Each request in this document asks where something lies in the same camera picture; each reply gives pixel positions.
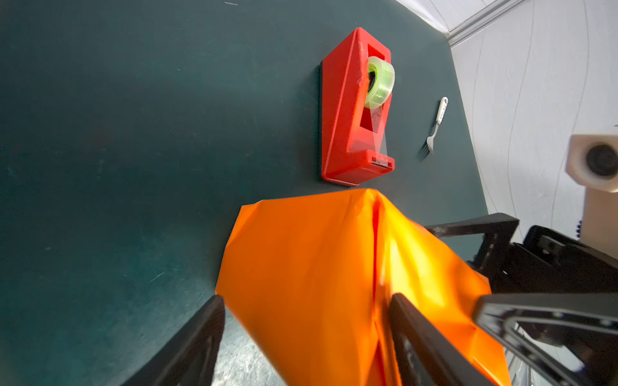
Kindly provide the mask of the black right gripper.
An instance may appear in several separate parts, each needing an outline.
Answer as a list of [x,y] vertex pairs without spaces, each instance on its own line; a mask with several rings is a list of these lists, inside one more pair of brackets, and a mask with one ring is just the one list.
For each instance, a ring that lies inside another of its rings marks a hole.
[[616,385],[616,258],[541,226],[510,244],[519,223],[498,212],[426,230],[483,236],[471,263],[492,280],[473,313],[483,331],[550,384]]

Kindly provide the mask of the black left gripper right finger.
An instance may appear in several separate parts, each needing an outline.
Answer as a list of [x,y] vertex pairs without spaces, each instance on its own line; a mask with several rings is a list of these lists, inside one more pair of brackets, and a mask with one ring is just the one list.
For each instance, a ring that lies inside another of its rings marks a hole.
[[401,293],[390,301],[389,325],[402,384],[492,384]]

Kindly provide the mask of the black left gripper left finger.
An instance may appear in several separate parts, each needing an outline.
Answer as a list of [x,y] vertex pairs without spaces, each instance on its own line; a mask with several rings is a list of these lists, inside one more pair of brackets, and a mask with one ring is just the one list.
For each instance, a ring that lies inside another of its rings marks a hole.
[[214,295],[125,385],[210,385],[225,330],[225,302]]

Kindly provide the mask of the orange wrapping paper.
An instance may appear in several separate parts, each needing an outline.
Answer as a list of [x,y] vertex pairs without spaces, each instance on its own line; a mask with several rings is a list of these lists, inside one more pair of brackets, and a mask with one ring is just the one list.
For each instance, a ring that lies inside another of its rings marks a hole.
[[502,345],[473,323],[487,278],[379,191],[242,207],[216,292],[289,385],[400,384],[398,293],[484,377],[510,383]]

